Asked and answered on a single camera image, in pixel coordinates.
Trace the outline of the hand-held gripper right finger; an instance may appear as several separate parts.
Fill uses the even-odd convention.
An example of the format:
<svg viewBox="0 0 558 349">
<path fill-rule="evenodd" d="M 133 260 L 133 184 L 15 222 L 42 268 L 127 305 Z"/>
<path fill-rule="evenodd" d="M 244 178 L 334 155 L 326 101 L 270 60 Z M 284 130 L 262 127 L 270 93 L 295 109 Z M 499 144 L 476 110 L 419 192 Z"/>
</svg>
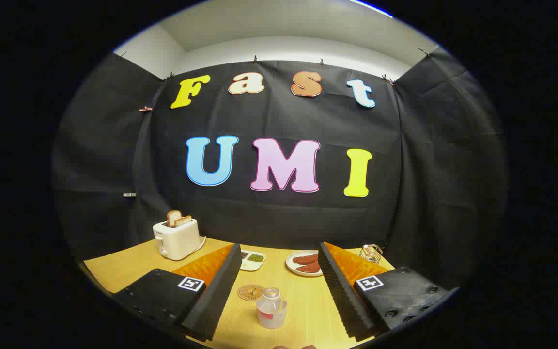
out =
<svg viewBox="0 0 558 349">
<path fill-rule="evenodd" d="M 387 270 L 327 242 L 319 265 L 348 336 L 396 336 L 435 312 L 456 288 L 447 290 L 409 267 Z"/>
</svg>

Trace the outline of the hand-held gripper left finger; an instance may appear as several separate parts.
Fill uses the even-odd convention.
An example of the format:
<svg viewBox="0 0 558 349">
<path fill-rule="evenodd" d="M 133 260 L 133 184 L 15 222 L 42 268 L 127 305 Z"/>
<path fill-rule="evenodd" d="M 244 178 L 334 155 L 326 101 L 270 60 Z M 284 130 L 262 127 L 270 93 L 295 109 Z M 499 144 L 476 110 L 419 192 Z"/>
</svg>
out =
<svg viewBox="0 0 558 349">
<path fill-rule="evenodd" d="M 155 268 L 113 300 L 162 332 L 211 340 L 240 267 L 241 245 L 229 244 L 173 271 Z"/>
</svg>

